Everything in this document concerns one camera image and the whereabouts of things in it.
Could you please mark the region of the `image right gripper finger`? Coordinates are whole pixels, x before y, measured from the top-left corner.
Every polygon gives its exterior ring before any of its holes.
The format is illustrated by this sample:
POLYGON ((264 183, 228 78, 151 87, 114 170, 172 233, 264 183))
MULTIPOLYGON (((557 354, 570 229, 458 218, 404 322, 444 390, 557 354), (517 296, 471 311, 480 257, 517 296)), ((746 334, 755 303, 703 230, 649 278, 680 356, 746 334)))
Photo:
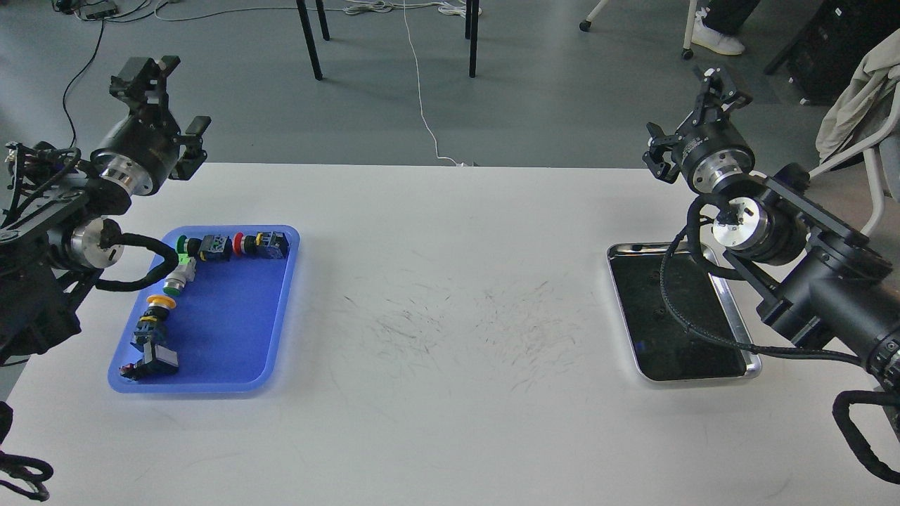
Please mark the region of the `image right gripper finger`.
POLYGON ((686 118, 686 131, 707 125, 736 131, 731 122, 732 113, 754 99, 745 80, 727 66, 708 67, 706 70, 695 66, 693 73, 700 80, 700 92, 692 112, 686 118))
POLYGON ((672 185, 681 172, 681 161, 675 154, 681 135, 678 132, 665 134, 659 125, 652 122, 647 122, 646 128, 650 138, 642 160, 656 179, 672 185))

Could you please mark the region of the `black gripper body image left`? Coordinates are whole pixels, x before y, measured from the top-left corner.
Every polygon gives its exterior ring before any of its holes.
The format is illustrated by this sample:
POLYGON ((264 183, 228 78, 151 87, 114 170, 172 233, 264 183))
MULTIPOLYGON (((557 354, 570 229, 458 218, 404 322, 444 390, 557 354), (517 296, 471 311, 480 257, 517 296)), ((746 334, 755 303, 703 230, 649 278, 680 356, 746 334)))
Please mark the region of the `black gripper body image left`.
POLYGON ((148 196, 160 191, 176 166, 179 151, 171 134, 129 115, 113 126, 90 160, 105 179, 131 195, 148 196))

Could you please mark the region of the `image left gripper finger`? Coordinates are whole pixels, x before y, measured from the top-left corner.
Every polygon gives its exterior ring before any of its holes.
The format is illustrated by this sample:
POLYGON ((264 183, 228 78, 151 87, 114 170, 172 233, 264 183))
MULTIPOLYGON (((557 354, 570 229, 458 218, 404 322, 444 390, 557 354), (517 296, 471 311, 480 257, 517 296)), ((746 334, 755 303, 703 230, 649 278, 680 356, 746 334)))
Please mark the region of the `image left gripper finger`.
POLYGON ((170 173, 171 180, 188 181, 205 163, 207 153, 203 150, 203 134, 211 121, 209 116, 196 116, 183 134, 174 136, 174 143, 177 147, 183 146, 184 153, 170 173))
POLYGON ((168 107, 167 78, 180 62, 179 56, 129 58, 120 73, 110 77, 110 95, 144 124, 170 124, 174 118, 168 107))

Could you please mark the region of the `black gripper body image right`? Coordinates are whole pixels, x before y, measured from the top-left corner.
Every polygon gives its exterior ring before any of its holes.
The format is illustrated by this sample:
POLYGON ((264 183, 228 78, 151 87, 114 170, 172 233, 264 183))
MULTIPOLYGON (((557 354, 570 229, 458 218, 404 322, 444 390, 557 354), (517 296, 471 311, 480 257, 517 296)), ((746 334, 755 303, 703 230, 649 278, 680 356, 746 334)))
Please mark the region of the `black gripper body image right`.
POLYGON ((687 125, 678 129, 673 161, 695 193, 723 193, 754 169, 756 157, 732 125, 687 125))

